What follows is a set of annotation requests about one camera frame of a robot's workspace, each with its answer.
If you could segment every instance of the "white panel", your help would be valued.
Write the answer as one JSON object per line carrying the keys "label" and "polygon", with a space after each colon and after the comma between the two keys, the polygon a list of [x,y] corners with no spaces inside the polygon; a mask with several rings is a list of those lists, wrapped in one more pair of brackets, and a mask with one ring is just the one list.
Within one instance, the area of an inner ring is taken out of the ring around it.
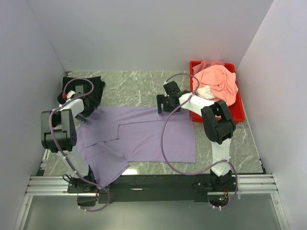
{"label": "white panel", "polygon": [[238,65],[272,0],[27,0],[65,70]]}
{"label": "white panel", "polygon": [[0,223],[13,229],[39,169],[40,113],[55,106],[63,68],[25,0],[0,1]]}
{"label": "white panel", "polygon": [[259,154],[292,229],[307,229],[307,1],[275,0],[239,68]]}

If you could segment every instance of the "purple cloth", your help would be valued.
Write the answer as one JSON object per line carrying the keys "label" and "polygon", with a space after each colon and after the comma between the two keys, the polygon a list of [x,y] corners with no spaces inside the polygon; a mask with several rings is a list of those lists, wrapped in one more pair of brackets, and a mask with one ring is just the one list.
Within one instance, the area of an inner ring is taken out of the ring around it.
{"label": "purple cloth", "polygon": [[[77,131],[77,148],[96,181],[107,186],[129,167],[128,161],[165,162],[160,136],[168,115],[159,115],[157,108],[98,107]],[[170,162],[195,163],[195,133],[187,110],[169,119],[164,148]]]}

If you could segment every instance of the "marble floor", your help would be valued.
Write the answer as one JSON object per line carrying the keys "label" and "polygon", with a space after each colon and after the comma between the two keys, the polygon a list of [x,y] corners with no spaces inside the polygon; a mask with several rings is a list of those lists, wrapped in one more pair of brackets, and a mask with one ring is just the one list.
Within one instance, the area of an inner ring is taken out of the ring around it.
{"label": "marble floor", "polygon": [[[106,82],[101,106],[110,107],[156,107],[156,95],[163,94],[164,81],[181,71],[78,71],[69,77],[90,78],[101,76]],[[173,78],[181,90],[189,90],[189,77]],[[196,163],[173,163],[184,172],[196,172],[212,163],[211,143],[204,134],[201,123],[194,123],[196,136]],[[239,173],[262,173],[259,155],[247,121],[237,124],[230,145],[230,161]],[[56,155],[50,154],[45,176],[63,175],[68,169]],[[163,162],[130,162],[124,174],[175,174]]]}

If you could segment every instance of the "pink cloth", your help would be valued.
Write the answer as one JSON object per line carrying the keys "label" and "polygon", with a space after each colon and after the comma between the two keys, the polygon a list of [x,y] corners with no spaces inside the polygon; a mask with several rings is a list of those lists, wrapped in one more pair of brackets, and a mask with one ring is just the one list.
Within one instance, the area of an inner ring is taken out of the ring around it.
{"label": "pink cloth", "polygon": [[[228,106],[236,102],[236,74],[231,73],[225,66],[208,67],[195,74],[195,77],[200,81],[200,88],[209,85],[212,94],[224,100]],[[196,86],[197,82],[193,79],[193,89]]]}
{"label": "pink cloth", "polygon": [[221,65],[224,66],[225,63],[222,61],[207,61],[207,60],[203,60],[199,65],[196,65],[193,67],[193,72],[194,74],[197,74],[198,72],[202,71],[203,69],[206,69],[210,66],[214,66],[214,65]]}

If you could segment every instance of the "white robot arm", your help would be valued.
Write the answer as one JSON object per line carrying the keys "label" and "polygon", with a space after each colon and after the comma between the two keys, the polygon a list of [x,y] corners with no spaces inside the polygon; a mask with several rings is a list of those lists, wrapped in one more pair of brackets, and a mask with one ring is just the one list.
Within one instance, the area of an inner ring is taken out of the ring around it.
{"label": "white robot arm", "polygon": [[[174,81],[164,84],[166,95],[157,95],[158,113],[162,112],[161,105],[165,112],[172,112],[179,105],[188,109],[203,118],[204,131],[212,144],[213,163],[229,161],[229,148],[233,132],[236,129],[234,120],[229,112],[226,103],[209,101],[191,95],[189,91],[180,91]],[[217,176],[224,176],[230,171],[228,162],[222,162],[212,167],[212,172]]]}

